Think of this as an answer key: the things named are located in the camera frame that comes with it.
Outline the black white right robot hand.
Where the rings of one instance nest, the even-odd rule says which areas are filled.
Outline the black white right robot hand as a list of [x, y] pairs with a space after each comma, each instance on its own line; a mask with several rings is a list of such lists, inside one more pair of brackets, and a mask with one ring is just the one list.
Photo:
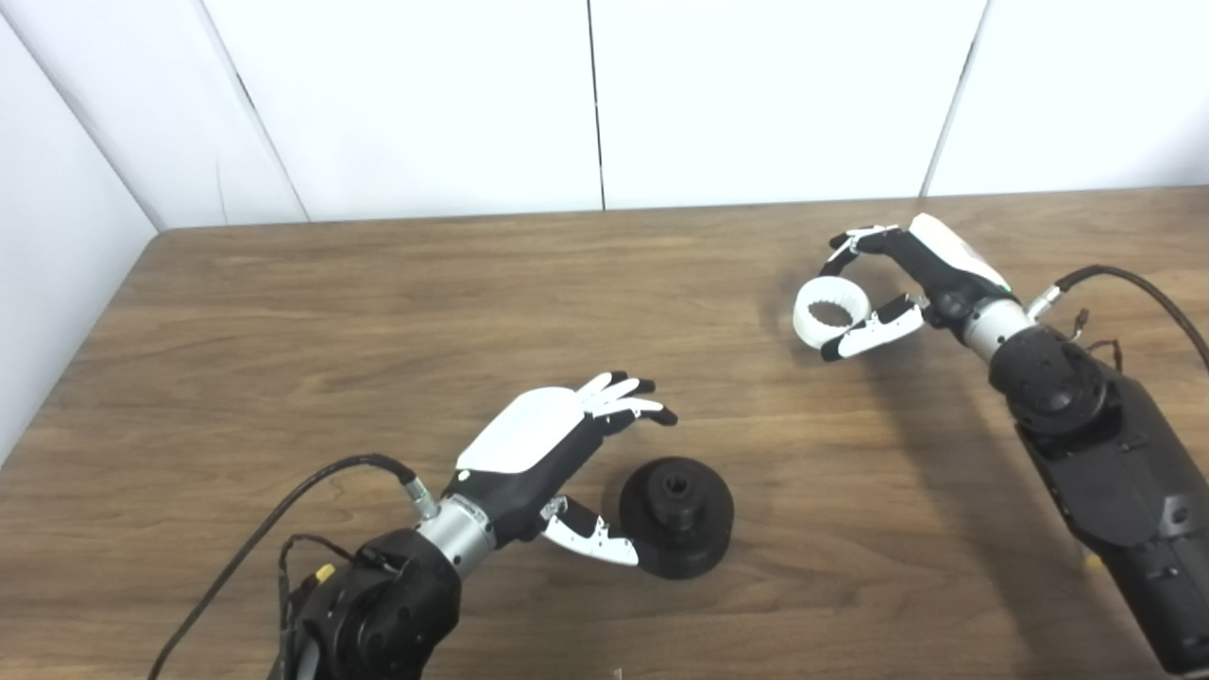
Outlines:
[[829, 242], [834, 249], [821, 267], [838, 277], [860, 255], [887, 257], [921, 287], [919, 296], [901, 294], [858, 323], [825, 340], [828, 362], [846, 361], [880, 348], [925, 325], [951, 332], [987, 363], [1016, 334], [1032, 325], [1010, 283], [941, 219], [920, 212], [907, 227], [848, 229]]

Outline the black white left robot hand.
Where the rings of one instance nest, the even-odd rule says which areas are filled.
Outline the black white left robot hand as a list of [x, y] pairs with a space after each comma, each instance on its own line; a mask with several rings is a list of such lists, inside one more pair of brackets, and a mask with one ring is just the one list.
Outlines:
[[677, 414], [650, 398], [654, 391], [652, 380], [604, 371], [578, 388], [517, 394], [459, 453], [436, 514], [420, 523], [420, 534], [462, 577], [488, 553], [537, 536], [583, 557], [638, 567], [631, 538], [562, 486], [609, 436], [642, 420], [677, 425]]

